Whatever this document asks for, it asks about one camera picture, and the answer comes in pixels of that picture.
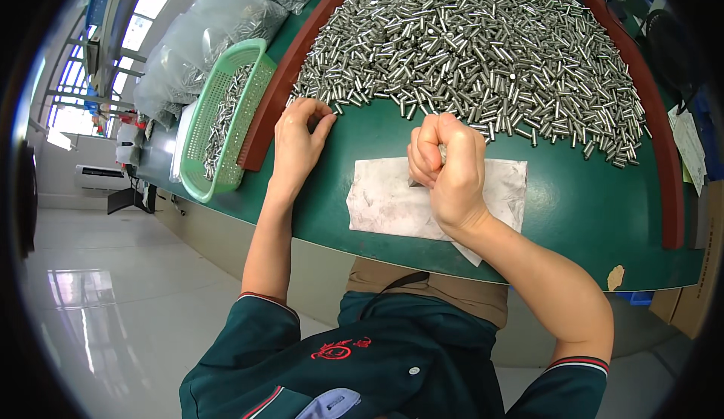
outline white tiled floor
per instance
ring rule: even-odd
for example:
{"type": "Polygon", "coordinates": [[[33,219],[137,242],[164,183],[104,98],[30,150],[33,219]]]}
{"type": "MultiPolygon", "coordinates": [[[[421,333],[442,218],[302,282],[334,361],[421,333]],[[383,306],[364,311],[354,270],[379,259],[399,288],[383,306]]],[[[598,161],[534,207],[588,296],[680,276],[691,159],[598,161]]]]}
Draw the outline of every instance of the white tiled floor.
{"type": "MultiPolygon", "coordinates": [[[[240,281],[142,212],[40,210],[35,243],[23,287],[49,358],[90,417],[179,417],[178,386],[221,330],[240,281]]],[[[330,329],[301,319],[303,337],[330,329]]],[[[501,337],[519,342],[530,331],[509,324],[501,337]]],[[[677,336],[615,359],[598,418],[650,417],[690,348],[677,336]]],[[[541,371],[496,368],[506,409],[541,371]]]]}

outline green plastic basket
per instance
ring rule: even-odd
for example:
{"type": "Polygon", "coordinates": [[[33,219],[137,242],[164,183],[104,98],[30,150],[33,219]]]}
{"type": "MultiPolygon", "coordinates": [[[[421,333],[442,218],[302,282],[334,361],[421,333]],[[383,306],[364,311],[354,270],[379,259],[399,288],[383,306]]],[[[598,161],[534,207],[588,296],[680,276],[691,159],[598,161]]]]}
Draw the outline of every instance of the green plastic basket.
{"type": "Polygon", "coordinates": [[[264,53],[266,50],[264,39],[243,40],[229,47],[213,64],[212,73],[201,91],[183,145],[179,172],[184,188],[199,202],[207,203],[214,193],[239,188],[244,170],[236,164],[236,159],[256,107],[276,70],[276,64],[264,53]],[[209,181],[204,177],[206,170],[202,160],[216,119],[216,110],[234,72],[251,63],[254,67],[234,110],[216,173],[213,180],[209,181]]]}

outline air conditioner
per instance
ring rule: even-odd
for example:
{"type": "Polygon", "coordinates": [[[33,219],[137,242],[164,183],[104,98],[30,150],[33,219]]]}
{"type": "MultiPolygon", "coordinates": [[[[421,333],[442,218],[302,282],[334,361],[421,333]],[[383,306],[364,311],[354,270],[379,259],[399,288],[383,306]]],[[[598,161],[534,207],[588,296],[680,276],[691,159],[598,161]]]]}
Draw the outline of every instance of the air conditioner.
{"type": "Polygon", "coordinates": [[[76,165],[73,181],[86,196],[105,196],[130,187],[128,177],[120,169],[76,165]]]}

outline red sleeve trim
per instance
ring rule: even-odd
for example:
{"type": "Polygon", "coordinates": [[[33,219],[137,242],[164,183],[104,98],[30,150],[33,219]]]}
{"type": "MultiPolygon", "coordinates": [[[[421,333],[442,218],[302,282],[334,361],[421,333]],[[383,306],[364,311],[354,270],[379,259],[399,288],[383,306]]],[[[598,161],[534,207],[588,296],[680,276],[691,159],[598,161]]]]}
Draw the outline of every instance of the red sleeve trim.
{"type": "Polygon", "coordinates": [[[274,392],[272,392],[271,395],[267,399],[265,399],[262,403],[257,405],[256,408],[251,410],[249,413],[244,414],[241,419],[252,419],[257,414],[261,413],[261,411],[264,408],[266,408],[268,404],[272,403],[276,399],[276,396],[278,396],[282,390],[284,390],[283,387],[277,386],[276,389],[274,390],[274,392]]]}
{"type": "Polygon", "coordinates": [[[277,299],[274,299],[274,298],[271,298],[271,297],[267,297],[267,296],[264,296],[264,295],[259,295],[258,293],[254,293],[254,292],[242,292],[241,295],[239,295],[239,297],[238,297],[236,300],[239,301],[241,298],[244,298],[244,297],[254,297],[254,298],[263,299],[263,300],[268,301],[268,302],[270,302],[270,303],[274,303],[275,305],[277,305],[277,306],[279,306],[279,307],[281,307],[281,308],[289,311],[289,312],[290,312],[292,315],[294,315],[294,317],[297,319],[297,322],[299,322],[299,315],[297,315],[297,313],[294,311],[294,309],[292,309],[291,307],[288,307],[288,306],[286,306],[286,305],[283,305],[283,304],[280,303],[279,300],[277,300],[277,299]]]}
{"type": "Polygon", "coordinates": [[[608,377],[608,364],[605,361],[600,360],[598,358],[593,358],[592,356],[570,356],[567,358],[561,358],[561,359],[555,361],[553,364],[549,365],[548,368],[543,373],[546,373],[549,370],[552,370],[555,368],[569,367],[572,365],[577,365],[577,366],[581,366],[581,367],[589,367],[589,368],[601,370],[601,372],[606,377],[608,377]]]}

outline green uniform shirt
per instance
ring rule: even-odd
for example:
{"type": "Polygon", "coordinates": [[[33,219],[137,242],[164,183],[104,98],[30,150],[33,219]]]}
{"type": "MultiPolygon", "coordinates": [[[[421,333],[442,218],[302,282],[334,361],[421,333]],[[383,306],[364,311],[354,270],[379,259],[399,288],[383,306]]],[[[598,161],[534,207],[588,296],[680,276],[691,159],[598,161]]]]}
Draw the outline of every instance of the green uniform shirt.
{"type": "Polygon", "coordinates": [[[497,329],[434,297],[347,292],[339,328],[300,340],[289,307],[241,294],[184,378],[182,416],[210,419],[595,417],[608,367],[554,362],[506,414],[490,362],[497,329]]]}

